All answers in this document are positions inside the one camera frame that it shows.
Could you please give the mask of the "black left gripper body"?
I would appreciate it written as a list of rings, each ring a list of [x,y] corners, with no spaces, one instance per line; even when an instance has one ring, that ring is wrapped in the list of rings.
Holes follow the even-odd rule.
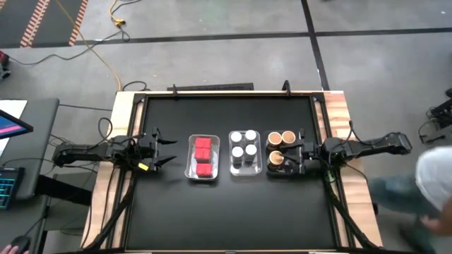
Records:
[[[157,137],[158,128],[154,127],[150,133],[141,133],[137,137],[138,148],[138,170],[148,172],[148,165],[155,164],[155,158],[158,155]]]

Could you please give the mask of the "black desk support bar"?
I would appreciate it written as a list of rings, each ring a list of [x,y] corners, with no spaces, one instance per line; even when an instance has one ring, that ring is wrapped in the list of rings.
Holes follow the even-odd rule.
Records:
[[[85,206],[91,206],[92,202],[91,191],[43,175],[37,179],[35,195],[46,195]]]

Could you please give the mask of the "smoky grey transparent bin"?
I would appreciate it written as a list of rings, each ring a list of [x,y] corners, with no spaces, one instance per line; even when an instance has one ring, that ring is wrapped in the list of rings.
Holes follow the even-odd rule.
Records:
[[[298,131],[292,131],[292,132],[295,133],[295,135],[297,136],[297,140],[298,140]],[[288,159],[284,158],[283,164],[281,166],[279,166],[278,168],[270,168],[268,166],[268,156],[274,150],[280,151],[282,154],[283,153],[288,153],[288,154],[291,154],[291,155],[299,156],[299,150],[298,150],[299,147],[282,147],[282,145],[284,145],[284,144],[281,143],[278,147],[273,148],[273,149],[269,149],[266,146],[266,149],[265,149],[265,161],[266,161],[266,166],[267,166],[267,173],[268,174],[272,174],[272,175],[276,175],[276,176],[277,175],[287,176],[287,175],[292,175],[292,174],[300,174],[300,172],[299,172],[299,161],[291,161],[291,160],[288,160]]]

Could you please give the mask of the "clear plastic bin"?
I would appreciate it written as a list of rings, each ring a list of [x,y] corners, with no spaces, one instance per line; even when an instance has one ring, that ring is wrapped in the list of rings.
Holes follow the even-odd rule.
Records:
[[[230,154],[230,155],[229,155],[229,161],[230,161],[230,173],[231,173],[231,175],[233,175],[233,176],[245,176],[245,177],[248,177],[248,176],[255,176],[255,175],[257,175],[257,174],[260,174],[261,171],[262,171],[262,169],[263,169],[261,136],[260,136],[259,132],[256,131],[256,132],[257,132],[257,139],[256,139],[256,142],[255,142],[255,143],[247,143],[247,142],[245,141],[245,137],[244,137],[244,134],[245,134],[246,131],[247,131],[247,130],[245,130],[245,131],[239,131],[239,132],[242,134],[242,141],[240,142],[239,145],[238,145],[238,144],[234,145],[234,144],[231,143],[231,141],[230,141],[230,134],[231,134],[231,132],[230,132],[230,134],[229,134],[229,145],[230,145],[230,149],[229,149],[229,154]],[[257,150],[258,150],[254,162],[253,162],[252,164],[246,163],[246,162],[244,161],[244,156],[243,156],[243,162],[242,162],[242,165],[241,165],[240,167],[234,167],[234,166],[232,165],[232,159],[231,159],[231,150],[232,150],[232,148],[235,147],[235,146],[240,146],[240,147],[243,149],[243,151],[245,151],[245,147],[246,147],[247,145],[249,145],[249,144],[254,144],[254,145],[257,147]]]

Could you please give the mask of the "black frame strut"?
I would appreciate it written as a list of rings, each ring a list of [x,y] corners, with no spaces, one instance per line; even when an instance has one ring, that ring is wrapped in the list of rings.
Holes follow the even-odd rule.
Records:
[[[120,216],[122,216],[124,210],[126,210],[131,205],[133,200],[135,174],[132,172],[127,172],[123,173],[123,176],[124,178],[129,176],[129,184],[126,192],[124,193],[124,196],[118,200],[119,202],[117,203],[117,206],[112,210],[109,220],[106,221],[105,225],[101,228],[99,234],[93,239],[93,241],[86,246],[84,245],[85,242],[83,242],[83,250],[99,250],[105,240],[109,238],[111,232],[116,228],[117,221]]]
[[[378,249],[379,247],[372,243],[364,234],[364,232],[358,227],[353,218],[351,218],[346,206],[341,203],[340,199],[333,191],[331,182],[329,181],[331,173],[327,170],[323,173],[323,181],[325,182],[326,195],[328,196],[329,202],[334,206],[334,208],[339,212],[340,216],[343,218],[345,223],[345,228],[350,230],[349,235],[357,239],[361,247],[368,249]]]

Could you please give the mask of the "backlit keyboard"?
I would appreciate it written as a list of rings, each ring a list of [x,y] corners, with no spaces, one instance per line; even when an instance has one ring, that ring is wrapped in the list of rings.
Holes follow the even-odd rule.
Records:
[[[0,167],[0,210],[8,210],[15,199],[25,169],[23,167]]]

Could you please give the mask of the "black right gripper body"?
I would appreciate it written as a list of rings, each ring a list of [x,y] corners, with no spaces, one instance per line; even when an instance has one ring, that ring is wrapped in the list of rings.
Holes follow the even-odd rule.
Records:
[[[319,175],[324,170],[321,148],[305,140],[304,129],[298,130],[299,172],[301,175]]]

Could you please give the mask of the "black flat bar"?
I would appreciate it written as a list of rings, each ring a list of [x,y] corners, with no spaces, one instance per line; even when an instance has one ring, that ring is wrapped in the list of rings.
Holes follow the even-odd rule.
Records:
[[[192,85],[192,86],[176,86],[168,87],[167,91],[207,91],[207,90],[254,90],[253,83],[230,83],[218,85]]]

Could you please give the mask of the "wooden table border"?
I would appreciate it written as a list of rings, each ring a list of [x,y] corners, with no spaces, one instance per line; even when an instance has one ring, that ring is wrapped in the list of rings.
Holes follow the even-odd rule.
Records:
[[[128,131],[133,134],[138,133],[140,119],[144,115],[144,100],[139,99],[139,95],[149,95],[156,97],[172,97],[170,91],[154,92],[118,92],[110,120],[112,126],[109,130],[112,135],[125,135]],[[211,91],[181,91],[176,95],[177,99],[190,96],[207,98],[209,96],[252,96],[252,95],[284,95],[283,91],[250,91],[250,90],[211,90]],[[347,107],[344,92],[342,91],[294,91],[292,95],[318,95],[320,98],[314,102],[316,121],[319,124],[320,136],[325,140],[331,135],[338,138],[345,138],[349,131],[346,126],[350,120],[350,113]],[[381,234],[376,222],[376,216],[371,205],[370,194],[367,183],[362,175],[362,163],[359,159],[350,162],[350,166],[343,169],[341,173],[342,183],[333,187],[336,194],[347,204],[347,210],[351,218],[363,234],[372,243],[382,246]],[[126,191],[121,184],[129,185],[131,175],[129,173],[121,175],[112,163],[102,162],[98,167],[97,178],[93,189],[93,202],[90,206],[88,218],[86,219],[81,247],[85,248],[91,244],[95,237],[101,232],[103,226],[112,216],[115,198],[122,199]]]

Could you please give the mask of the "person's hand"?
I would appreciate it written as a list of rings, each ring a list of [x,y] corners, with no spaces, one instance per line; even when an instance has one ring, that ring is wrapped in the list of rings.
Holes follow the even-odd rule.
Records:
[[[19,246],[7,245],[0,254],[30,254],[29,250],[21,250]]]

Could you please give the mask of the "black equipment cart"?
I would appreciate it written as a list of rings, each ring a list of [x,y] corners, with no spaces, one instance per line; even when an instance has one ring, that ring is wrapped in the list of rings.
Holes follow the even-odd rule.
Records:
[[[422,143],[432,143],[437,140],[450,140],[452,142],[452,88],[445,91],[448,100],[439,106],[427,110],[428,122],[420,126],[418,134]],[[421,134],[421,129],[432,123],[435,130],[429,134]]]

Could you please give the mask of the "person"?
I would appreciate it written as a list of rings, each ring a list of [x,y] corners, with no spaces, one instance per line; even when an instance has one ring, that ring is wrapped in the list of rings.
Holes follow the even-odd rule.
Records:
[[[423,152],[413,173],[371,179],[368,187],[374,206],[415,217],[400,235],[418,253],[436,254],[432,239],[452,236],[452,145]]]

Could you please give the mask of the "white opaque plastic bin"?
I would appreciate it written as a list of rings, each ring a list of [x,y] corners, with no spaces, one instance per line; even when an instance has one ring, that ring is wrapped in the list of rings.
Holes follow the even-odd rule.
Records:
[[[192,181],[214,181],[218,177],[220,139],[216,135],[191,135],[184,171]]]

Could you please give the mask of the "computer monitor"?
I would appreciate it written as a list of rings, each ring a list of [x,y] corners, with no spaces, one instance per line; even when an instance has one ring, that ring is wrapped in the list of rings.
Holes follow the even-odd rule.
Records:
[[[31,133],[33,130],[31,125],[0,110],[0,139]]]

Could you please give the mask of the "black computer mouse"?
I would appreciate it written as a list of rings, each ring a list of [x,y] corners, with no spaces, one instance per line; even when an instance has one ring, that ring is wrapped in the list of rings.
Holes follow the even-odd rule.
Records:
[[[30,243],[31,238],[29,236],[17,236],[12,240],[11,246],[18,248],[16,254],[24,254],[29,251]]]

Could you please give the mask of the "white paper sheet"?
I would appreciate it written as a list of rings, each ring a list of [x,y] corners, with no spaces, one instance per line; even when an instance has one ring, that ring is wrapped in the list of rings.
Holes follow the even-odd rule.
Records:
[[[0,100],[0,110],[19,119],[27,103],[27,100],[3,99]],[[6,148],[8,141],[9,138],[0,139],[0,156]]]

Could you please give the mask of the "red and black device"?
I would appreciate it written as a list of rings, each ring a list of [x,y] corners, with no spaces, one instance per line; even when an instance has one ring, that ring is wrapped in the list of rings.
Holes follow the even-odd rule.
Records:
[[[10,70],[7,68],[9,63],[9,56],[0,51],[0,79],[6,79],[7,77],[10,76],[11,72]]]

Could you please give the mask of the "orange-striped black floor mat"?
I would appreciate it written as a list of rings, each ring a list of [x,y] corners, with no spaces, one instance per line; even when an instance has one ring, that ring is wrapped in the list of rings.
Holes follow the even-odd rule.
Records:
[[[89,0],[0,0],[0,49],[73,46]]]

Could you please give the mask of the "grey desk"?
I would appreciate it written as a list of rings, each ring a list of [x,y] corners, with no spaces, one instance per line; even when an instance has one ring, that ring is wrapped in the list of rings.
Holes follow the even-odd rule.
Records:
[[[16,199],[8,210],[0,210],[0,251],[17,236],[30,237],[30,254],[40,243],[47,198],[35,195],[35,187],[58,106],[57,98],[27,101],[19,119],[31,125],[33,132],[10,138],[0,155],[0,166],[25,169]]]

